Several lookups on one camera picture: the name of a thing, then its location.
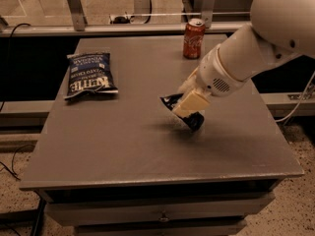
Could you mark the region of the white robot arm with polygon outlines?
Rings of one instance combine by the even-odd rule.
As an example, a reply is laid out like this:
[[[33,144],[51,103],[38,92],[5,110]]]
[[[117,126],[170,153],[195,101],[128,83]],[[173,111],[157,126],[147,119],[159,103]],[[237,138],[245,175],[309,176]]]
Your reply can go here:
[[[203,57],[172,112],[187,117],[204,110],[212,96],[228,96],[301,55],[315,56],[315,0],[253,0],[250,22]]]

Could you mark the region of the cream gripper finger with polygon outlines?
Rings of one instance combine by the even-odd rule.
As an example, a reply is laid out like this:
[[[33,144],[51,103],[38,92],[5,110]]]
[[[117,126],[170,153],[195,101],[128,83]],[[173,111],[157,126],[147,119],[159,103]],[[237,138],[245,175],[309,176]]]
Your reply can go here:
[[[189,77],[184,81],[184,83],[178,88],[178,93],[185,93],[186,91],[190,91],[196,87],[196,78],[197,78],[197,71],[195,69]]]
[[[172,112],[181,118],[205,110],[210,104],[207,96],[200,89],[192,89],[185,92],[177,101]]]

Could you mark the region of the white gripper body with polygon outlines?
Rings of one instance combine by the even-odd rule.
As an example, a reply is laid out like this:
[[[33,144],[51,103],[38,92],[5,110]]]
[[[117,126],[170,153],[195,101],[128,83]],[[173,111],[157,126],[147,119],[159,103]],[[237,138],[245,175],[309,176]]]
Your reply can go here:
[[[241,89],[245,82],[235,79],[222,65],[219,58],[220,45],[216,45],[201,60],[196,83],[212,96],[225,97]]]

